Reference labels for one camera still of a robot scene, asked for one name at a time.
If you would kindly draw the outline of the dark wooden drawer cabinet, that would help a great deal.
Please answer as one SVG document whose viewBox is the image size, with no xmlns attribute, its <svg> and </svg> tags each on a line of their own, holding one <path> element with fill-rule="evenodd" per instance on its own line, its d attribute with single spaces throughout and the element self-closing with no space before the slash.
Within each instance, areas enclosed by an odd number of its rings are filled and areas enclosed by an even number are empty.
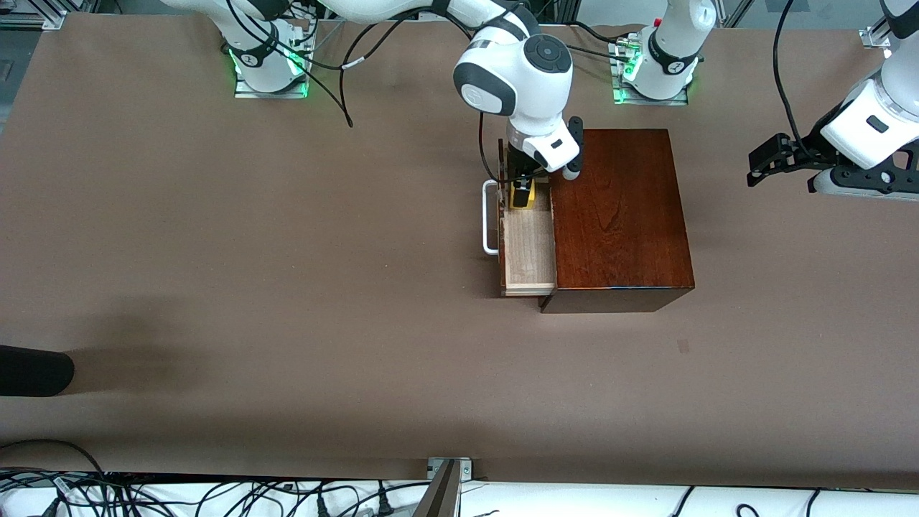
<svg viewBox="0 0 919 517">
<path fill-rule="evenodd" d="M 554 290 L 544 314 L 653 313 L 696 287 L 666 129 L 587 129 L 583 168 L 549 183 Z"/>
</svg>

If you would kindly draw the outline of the black cylindrical object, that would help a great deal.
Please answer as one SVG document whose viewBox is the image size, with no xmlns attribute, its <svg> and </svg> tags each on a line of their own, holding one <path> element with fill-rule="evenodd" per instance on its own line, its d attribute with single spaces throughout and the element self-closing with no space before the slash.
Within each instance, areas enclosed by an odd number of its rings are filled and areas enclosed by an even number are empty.
<svg viewBox="0 0 919 517">
<path fill-rule="evenodd" d="M 0 396 L 58 396 L 73 376 L 75 364 L 65 353 L 0 345 Z"/>
</svg>

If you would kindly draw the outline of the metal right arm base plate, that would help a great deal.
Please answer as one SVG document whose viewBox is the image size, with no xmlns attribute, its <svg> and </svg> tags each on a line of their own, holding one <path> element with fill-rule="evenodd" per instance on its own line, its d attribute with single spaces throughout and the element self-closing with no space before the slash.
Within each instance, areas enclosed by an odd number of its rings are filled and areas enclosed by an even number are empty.
<svg viewBox="0 0 919 517">
<path fill-rule="evenodd" d="M 309 91 L 309 63 L 299 55 L 309 53 L 314 38 L 307 36 L 301 27 L 283 29 L 280 42 L 292 50 L 270 48 L 239 50 L 230 46 L 235 75 L 234 98 L 306 98 Z"/>
</svg>

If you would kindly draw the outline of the white edge panel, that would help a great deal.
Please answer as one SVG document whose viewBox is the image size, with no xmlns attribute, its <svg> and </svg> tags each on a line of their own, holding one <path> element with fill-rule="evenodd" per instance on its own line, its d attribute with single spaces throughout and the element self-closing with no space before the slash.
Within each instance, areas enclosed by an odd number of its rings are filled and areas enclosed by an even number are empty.
<svg viewBox="0 0 919 517">
<path fill-rule="evenodd" d="M 0 470 L 0 517 L 411 517 L 418 481 L 106 481 Z M 469 482 L 457 517 L 919 517 L 919 493 Z"/>
</svg>

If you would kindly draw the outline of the aluminium frame profile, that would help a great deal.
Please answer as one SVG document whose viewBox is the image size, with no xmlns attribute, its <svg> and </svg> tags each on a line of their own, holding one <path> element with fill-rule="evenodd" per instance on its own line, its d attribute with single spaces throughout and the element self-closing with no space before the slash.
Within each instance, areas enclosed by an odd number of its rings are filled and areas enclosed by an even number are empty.
<svg viewBox="0 0 919 517">
<path fill-rule="evenodd" d="M 66 14 L 57 0 L 0 0 L 0 30 L 57 30 Z"/>
</svg>

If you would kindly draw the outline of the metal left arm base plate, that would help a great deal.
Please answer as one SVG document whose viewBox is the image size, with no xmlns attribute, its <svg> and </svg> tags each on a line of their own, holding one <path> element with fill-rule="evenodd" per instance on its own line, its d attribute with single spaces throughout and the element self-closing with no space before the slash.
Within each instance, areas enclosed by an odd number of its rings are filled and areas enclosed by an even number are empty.
<svg viewBox="0 0 919 517">
<path fill-rule="evenodd" d="M 648 97 L 634 84 L 636 75 L 640 74 L 644 63 L 655 63 L 643 55 L 643 36 L 641 32 L 630 32 L 617 38 L 608 45 L 610 51 L 610 69 L 612 73 L 612 92 L 615 104 L 641 106 L 682 107 L 689 102 L 689 84 L 693 79 L 692 72 L 686 73 L 681 80 L 680 91 L 669 98 Z"/>
</svg>

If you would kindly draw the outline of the brown table cover sheet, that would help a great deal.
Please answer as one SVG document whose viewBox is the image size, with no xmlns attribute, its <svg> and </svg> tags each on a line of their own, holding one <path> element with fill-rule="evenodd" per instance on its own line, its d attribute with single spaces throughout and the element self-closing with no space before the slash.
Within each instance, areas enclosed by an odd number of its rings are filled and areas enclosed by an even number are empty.
<svg viewBox="0 0 919 517">
<path fill-rule="evenodd" d="M 696 287 L 545 315 L 480 248 L 466 40 L 405 24 L 330 99 L 237 99 L 195 16 L 73 14 L 0 135 L 0 344 L 71 351 L 0 442 L 111 470 L 919 490 L 919 203 L 750 189 L 785 127 L 765 30 L 712 32 L 689 104 L 570 111 L 669 131 Z"/>
</svg>

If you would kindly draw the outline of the dark metal beam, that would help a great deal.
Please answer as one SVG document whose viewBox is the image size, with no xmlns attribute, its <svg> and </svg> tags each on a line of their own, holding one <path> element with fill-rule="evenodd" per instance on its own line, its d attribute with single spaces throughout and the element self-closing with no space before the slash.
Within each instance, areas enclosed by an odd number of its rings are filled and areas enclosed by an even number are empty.
<svg viewBox="0 0 919 517">
<path fill-rule="evenodd" d="M 464 460 L 434 458 L 434 477 L 411 517 L 457 517 Z"/>
</svg>

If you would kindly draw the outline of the small aluminium bracket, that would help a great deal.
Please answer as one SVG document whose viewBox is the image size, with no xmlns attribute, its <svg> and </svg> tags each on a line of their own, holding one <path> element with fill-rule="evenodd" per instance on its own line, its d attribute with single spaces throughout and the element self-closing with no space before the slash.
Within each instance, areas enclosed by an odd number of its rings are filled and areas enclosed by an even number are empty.
<svg viewBox="0 0 919 517">
<path fill-rule="evenodd" d="M 456 462 L 456 471 L 459 472 L 459 483 L 468 483 L 472 481 L 473 462 L 472 458 L 468 457 L 430 457 L 427 459 L 426 463 L 426 478 L 428 480 L 433 480 L 440 467 L 443 467 L 443 465 L 446 465 L 449 461 Z"/>
</svg>

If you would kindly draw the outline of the wooden drawer with white handle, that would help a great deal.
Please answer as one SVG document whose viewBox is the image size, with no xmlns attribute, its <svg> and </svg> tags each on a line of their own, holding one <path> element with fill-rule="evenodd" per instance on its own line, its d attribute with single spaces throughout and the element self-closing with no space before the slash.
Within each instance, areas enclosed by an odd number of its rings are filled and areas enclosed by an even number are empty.
<svg viewBox="0 0 919 517">
<path fill-rule="evenodd" d="M 485 180 L 480 187 L 480 245 L 499 269 L 502 297 L 547 297 L 556 287 L 554 216 L 549 179 L 535 181 L 531 210 L 512 210 L 510 185 Z"/>
</svg>

